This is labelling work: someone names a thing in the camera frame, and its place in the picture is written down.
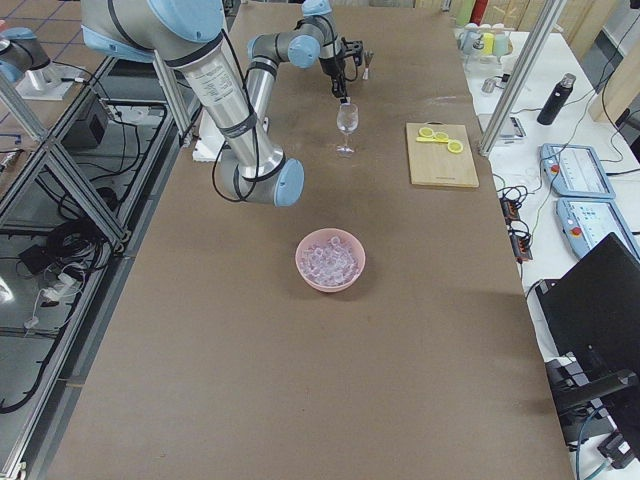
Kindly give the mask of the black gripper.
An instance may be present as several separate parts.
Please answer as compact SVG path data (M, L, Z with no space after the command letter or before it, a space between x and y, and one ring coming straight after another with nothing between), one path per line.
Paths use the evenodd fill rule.
M345 72L348 59L353 60L355 67L352 77ZM340 101L348 97L347 82L354 82L358 77L358 69L363 63L363 42L342 37L321 48L319 61L322 71L331 78L332 94Z

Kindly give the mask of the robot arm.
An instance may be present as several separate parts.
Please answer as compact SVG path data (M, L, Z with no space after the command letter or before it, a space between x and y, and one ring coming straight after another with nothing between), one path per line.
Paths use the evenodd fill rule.
M305 1L301 10L294 29L248 43L247 68L223 52L231 42L220 1L84 1L82 32L85 44L104 55L139 63L160 58L184 76L224 139L212 174L221 197L288 207L303 192L304 167L263 126L279 65L320 65L345 103L346 61L363 61L362 41L339 35L329 2Z
M38 71L51 64L35 33L26 27L13 27L1 32L1 73L15 84L28 71Z

